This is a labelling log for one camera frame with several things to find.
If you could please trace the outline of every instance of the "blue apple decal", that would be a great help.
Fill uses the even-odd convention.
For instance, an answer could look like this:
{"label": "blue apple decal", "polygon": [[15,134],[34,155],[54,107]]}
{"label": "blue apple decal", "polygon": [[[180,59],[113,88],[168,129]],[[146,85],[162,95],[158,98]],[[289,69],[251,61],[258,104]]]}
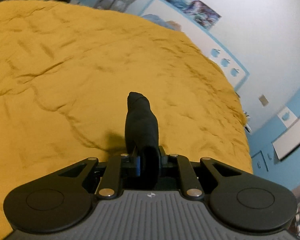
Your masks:
{"label": "blue apple decal", "polygon": [[221,66],[223,66],[223,67],[227,67],[227,66],[229,65],[229,63],[230,63],[230,60],[229,60],[229,59],[223,58],[223,59],[221,60]]}
{"label": "blue apple decal", "polygon": [[212,50],[211,50],[211,55],[212,55],[213,57],[218,57],[219,54],[220,54],[220,49],[212,49]]}
{"label": "blue apple decal", "polygon": [[286,112],[283,116],[282,116],[282,120],[287,121],[290,118],[290,113]]}
{"label": "blue apple decal", "polygon": [[238,73],[239,73],[239,69],[233,68],[233,69],[230,70],[230,74],[233,77],[236,77]]}

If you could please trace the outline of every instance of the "blue border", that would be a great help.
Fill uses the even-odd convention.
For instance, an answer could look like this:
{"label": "blue border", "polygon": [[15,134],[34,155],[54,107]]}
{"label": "blue border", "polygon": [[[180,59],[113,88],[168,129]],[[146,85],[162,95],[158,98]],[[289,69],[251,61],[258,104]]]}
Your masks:
{"label": "blue border", "polygon": [[[154,0],[150,0],[145,7],[138,13],[138,16],[141,16],[143,14],[143,12],[153,3]],[[172,9],[174,9],[176,12],[182,14],[185,18],[187,18],[188,20],[190,20],[192,23],[194,23],[195,25],[197,25],[201,30],[203,30],[216,44],[218,44],[226,53],[229,54],[229,56],[243,69],[243,71],[246,73],[246,75],[239,81],[239,83],[234,87],[234,90],[237,91],[248,79],[250,73],[249,71],[241,64],[241,62],[220,42],[218,41],[207,29],[203,28],[200,24],[198,24],[197,22],[195,22],[194,20],[192,20],[188,15],[186,15],[185,13],[183,13],[182,11],[180,11],[179,9],[177,9],[176,7],[174,7],[172,4],[168,3],[166,0],[159,0],[163,3],[165,3],[166,5],[168,5],[169,7],[171,7]]]}

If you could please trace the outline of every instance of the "anime poster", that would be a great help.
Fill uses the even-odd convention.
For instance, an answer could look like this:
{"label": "anime poster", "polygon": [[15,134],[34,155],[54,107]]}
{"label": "anime poster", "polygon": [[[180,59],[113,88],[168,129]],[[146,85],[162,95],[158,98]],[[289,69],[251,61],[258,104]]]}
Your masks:
{"label": "anime poster", "polygon": [[166,0],[206,29],[220,19],[220,15],[200,0]]}

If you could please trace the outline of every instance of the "bed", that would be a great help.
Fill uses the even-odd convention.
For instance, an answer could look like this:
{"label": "bed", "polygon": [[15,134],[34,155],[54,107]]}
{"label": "bed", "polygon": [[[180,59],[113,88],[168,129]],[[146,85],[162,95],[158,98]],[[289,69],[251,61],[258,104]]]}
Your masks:
{"label": "bed", "polygon": [[0,3],[0,239],[10,190],[125,151],[130,91],[149,99],[167,153],[252,173],[239,98],[184,33],[55,1]]}

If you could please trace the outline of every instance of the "gray ribbed panel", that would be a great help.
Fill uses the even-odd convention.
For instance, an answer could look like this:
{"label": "gray ribbed panel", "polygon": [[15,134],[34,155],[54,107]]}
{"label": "gray ribbed panel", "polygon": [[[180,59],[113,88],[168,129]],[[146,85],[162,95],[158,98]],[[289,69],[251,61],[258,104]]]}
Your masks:
{"label": "gray ribbed panel", "polygon": [[178,191],[126,190],[115,200],[100,201],[81,224],[52,235],[15,231],[7,240],[294,240],[283,231],[248,236],[218,224],[205,205],[181,197]]}

